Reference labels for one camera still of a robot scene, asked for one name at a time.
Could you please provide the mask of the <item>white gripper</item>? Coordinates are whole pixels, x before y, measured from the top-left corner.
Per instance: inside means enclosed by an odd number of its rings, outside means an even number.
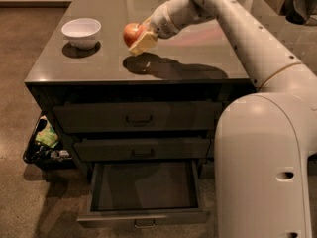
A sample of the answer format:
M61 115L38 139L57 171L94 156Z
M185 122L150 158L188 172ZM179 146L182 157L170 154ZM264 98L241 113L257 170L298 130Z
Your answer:
M138 56L153 48L157 44L158 37L160 39L169 39L179 33L179 29L169 16L166 3L157 7L142 25L146 31L143 31L129 47L129 52L133 56Z

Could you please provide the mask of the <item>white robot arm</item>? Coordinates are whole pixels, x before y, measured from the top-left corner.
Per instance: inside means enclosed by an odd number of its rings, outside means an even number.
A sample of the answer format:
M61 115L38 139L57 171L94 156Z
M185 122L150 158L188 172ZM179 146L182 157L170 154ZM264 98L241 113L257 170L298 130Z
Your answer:
M183 28L218 21L256 93L221 114L214 143L218 238L312 238L317 76L237 0L169 0L141 23L138 55Z

